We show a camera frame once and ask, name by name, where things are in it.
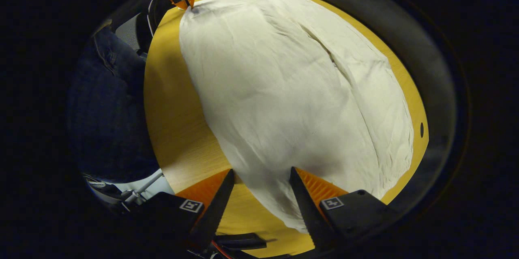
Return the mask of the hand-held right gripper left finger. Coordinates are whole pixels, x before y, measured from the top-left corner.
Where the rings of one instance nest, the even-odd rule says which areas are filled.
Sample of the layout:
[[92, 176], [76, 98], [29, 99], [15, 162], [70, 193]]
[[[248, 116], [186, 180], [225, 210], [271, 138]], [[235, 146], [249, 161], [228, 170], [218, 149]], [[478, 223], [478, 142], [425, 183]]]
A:
[[134, 212], [135, 231], [159, 248], [205, 251], [215, 236], [234, 185], [234, 171], [226, 169], [175, 195], [160, 192]]

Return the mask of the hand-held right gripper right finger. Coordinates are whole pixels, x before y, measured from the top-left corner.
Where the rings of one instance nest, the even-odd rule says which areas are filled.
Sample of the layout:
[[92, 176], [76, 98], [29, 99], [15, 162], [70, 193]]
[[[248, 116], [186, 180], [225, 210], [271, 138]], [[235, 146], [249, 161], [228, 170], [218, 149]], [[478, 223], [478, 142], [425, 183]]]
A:
[[291, 167], [289, 183], [317, 251], [351, 248], [398, 216], [366, 190], [348, 192], [297, 167]]

